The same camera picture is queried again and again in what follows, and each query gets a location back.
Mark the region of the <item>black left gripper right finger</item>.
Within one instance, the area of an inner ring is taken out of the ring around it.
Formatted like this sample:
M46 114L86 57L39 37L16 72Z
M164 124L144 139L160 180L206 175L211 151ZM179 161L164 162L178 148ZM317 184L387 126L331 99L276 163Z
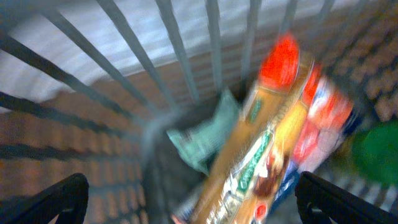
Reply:
M303 223L397 223L397 216L311 172L301 173L295 196Z

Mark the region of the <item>mint green wipes packet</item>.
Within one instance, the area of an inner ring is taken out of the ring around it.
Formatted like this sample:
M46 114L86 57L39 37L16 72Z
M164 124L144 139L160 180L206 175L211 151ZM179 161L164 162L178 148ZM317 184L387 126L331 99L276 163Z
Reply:
M180 158L191 168L209 174L210 162L228 140L239 117L239 103L229 89L222 92L213 116L184 131L166 131Z

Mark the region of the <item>green lid jar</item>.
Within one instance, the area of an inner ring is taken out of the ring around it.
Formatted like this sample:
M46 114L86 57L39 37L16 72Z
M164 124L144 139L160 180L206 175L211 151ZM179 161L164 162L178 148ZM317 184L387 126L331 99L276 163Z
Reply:
M355 134L351 156L363 177L383 185L397 185L397 121Z

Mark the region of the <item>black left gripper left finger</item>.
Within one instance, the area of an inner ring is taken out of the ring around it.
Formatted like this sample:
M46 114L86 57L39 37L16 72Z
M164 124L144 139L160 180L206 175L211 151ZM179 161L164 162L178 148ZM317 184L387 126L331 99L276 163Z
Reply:
M1 206L1 223L83 223L89 199L89 183L75 173L30 196Z

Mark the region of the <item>spaghetti packet orange ends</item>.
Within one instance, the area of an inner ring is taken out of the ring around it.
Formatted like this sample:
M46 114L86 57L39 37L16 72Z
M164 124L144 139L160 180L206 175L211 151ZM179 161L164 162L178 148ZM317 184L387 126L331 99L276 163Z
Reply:
M303 129L320 78L312 54L291 33L259 68L239 119L198 200L178 223L264 223Z

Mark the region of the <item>Kleenex tissue multipack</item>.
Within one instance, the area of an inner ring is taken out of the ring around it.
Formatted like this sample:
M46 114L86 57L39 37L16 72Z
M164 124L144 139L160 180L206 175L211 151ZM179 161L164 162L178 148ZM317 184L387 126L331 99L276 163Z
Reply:
M317 169L362 120L354 103L331 80L321 77L271 213L292 193L300 173Z

